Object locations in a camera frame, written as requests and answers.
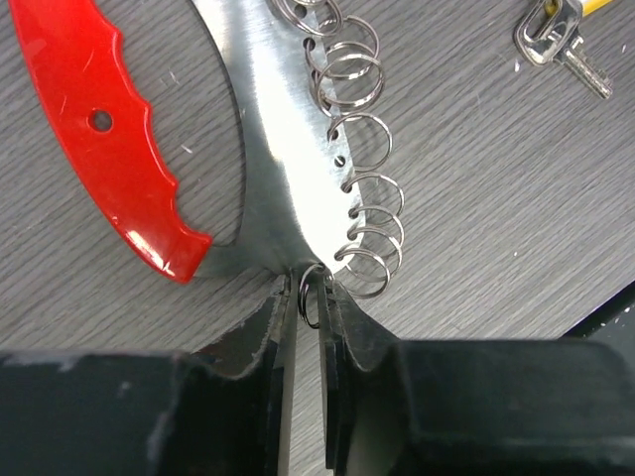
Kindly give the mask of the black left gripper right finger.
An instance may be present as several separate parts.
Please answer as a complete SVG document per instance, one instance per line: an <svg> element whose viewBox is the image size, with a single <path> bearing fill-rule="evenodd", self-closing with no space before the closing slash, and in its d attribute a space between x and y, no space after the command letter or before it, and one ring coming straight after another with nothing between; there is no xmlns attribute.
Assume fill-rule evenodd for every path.
<svg viewBox="0 0 635 476"><path fill-rule="evenodd" d="M630 475L634 290L556 339L400 338L317 281L336 475Z"/></svg>

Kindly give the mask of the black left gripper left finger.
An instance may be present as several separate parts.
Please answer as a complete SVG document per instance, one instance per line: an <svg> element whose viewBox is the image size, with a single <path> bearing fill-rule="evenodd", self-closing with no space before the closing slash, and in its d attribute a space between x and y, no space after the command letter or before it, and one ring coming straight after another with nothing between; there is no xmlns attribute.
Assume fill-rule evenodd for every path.
<svg viewBox="0 0 635 476"><path fill-rule="evenodd" d="M5 475L276 475L288 467L298 286L202 349L7 350Z"/></svg>

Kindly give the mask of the silver keys with yellow tag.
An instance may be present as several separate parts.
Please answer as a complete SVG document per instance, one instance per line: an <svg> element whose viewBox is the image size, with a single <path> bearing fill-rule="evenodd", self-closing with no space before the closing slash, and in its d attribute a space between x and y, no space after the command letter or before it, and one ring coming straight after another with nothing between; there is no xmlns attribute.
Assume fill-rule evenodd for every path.
<svg viewBox="0 0 635 476"><path fill-rule="evenodd" d="M608 4L606 0L534 1L514 30L514 44L531 65L562 64L596 96L608 99L612 82L584 51L579 31L583 18Z"/></svg>

